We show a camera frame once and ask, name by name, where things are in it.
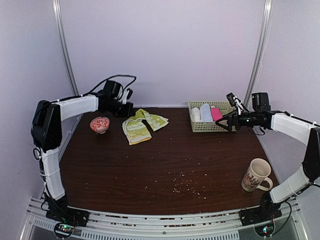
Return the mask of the pink towel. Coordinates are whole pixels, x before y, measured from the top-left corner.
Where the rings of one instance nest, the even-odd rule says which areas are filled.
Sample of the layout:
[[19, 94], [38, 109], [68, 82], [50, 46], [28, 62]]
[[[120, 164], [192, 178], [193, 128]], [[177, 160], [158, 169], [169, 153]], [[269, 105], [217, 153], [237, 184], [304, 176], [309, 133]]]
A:
[[214, 122], [220, 120], [220, 119], [223, 117], [221, 111], [220, 111], [218, 108], [216, 108], [216, 107], [212, 107], [212, 108], [210, 109], [210, 112], [211, 112], [212, 120], [213, 120]]

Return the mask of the green patterned towel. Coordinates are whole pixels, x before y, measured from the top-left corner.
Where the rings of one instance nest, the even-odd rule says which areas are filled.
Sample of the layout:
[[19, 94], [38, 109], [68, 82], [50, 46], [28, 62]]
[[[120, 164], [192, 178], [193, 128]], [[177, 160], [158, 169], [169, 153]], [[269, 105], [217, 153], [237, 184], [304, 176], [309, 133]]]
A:
[[129, 117], [122, 123], [122, 130], [130, 146], [136, 145], [152, 138], [147, 126], [149, 125], [153, 132], [156, 132], [169, 124], [169, 119], [161, 115], [151, 114], [140, 108], [134, 116]]

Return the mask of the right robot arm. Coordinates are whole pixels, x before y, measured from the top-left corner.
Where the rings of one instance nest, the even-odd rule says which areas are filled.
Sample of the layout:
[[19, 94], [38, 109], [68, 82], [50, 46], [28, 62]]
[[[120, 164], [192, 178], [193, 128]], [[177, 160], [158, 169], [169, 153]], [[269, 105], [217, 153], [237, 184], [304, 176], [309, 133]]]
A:
[[234, 110], [215, 122], [219, 127], [229, 132], [241, 127], [259, 127], [262, 131], [284, 135], [305, 147], [304, 158], [296, 172], [261, 197], [255, 214], [259, 220], [266, 221], [282, 203], [300, 195], [320, 178], [320, 125], [287, 111], [272, 110], [266, 92], [251, 95], [252, 110], [248, 110], [233, 93], [227, 94], [226, 98]]

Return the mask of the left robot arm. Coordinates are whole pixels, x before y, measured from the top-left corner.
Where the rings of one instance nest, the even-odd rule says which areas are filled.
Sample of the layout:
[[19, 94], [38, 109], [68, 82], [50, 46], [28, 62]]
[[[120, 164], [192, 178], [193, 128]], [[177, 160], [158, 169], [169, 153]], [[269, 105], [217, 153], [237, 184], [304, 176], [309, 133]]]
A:
[[61, 222], [72, 218], [68, 199], [62, 184], [59, 151], [62, 143], [62, 122], [86, 113], [112, 113], [115, 117], [129, 117], [133, 103], [129, 102], [133, 90], [122, 86], [111, 77], [101, 81], [103, 88], [94, 88], [81, 95], [38, 102], [31, 124], [33, 155], [39, 162], [39, 173], [44, 182], [44, 196], [48, 203], [47, 212]]

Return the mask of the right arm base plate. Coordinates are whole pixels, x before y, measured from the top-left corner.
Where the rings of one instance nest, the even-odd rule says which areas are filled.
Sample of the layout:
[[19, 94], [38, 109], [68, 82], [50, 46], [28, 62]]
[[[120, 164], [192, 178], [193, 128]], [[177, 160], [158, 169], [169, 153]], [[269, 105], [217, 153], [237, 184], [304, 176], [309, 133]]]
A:
[[279, 209], [273, 209], [271, 212], [262, 213], [259, 206], [253, 208], [242, 208], [238, 214], [243, 227], [272, 221], [273, 219], [282, 216], [282, 212]]

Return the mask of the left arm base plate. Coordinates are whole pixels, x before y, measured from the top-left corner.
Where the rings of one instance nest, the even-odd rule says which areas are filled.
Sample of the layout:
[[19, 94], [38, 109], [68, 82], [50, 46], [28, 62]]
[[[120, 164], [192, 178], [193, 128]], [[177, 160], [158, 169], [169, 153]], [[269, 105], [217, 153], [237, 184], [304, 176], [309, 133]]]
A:
[[86, 227], [90, 213], [85, 210], [68, 207], [66, 210], [50, 207], [45, 214], [46, 218], [62, 222], [74, 227]]

